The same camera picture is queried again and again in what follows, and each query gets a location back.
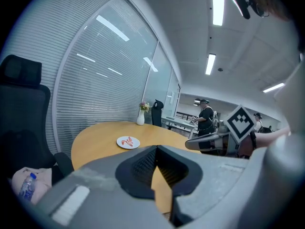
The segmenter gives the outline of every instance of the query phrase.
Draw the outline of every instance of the wooden tabletop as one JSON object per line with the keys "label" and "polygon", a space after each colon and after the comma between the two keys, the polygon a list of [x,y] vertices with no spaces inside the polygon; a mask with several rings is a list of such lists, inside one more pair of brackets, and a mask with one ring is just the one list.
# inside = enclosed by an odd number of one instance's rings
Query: wooden tabletop
{"label": "wooden tabletop", "polygon": [[[134,122],[103,122],[84,129],[75,138],[71,150],[74,169],[98,158],[128,152],[129,150],[120,148],[116,144],[116,140],[120,136],[133,136],[139,139],[140,147],[169,145],[199,153],[199,151],[185,147],[184,143],[188,140],[186,137],[158,126],[137,125]],[[169,212],[172,204],[172,191],[158,168],[153,174],[152,181],[158,209],[162,213]]]}

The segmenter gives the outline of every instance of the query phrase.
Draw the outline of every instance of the office chair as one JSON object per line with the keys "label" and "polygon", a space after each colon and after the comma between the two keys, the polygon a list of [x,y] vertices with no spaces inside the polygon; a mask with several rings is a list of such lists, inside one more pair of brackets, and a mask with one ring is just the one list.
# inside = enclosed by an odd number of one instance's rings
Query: office chair
{"label": "office chair", "polygon": [[7,178],[23,167],[52,168],[55,184],[73,166],[64,153],[52,155],[48,148],[45,123],[51,94],[40,85],[41,69],[40,62],[15,55],[0,65],[0,148]]}
{"label": "office chair", "polygon": [[164,104],[156,99],[152,106],[152,124],[162,127],[161,115]]}

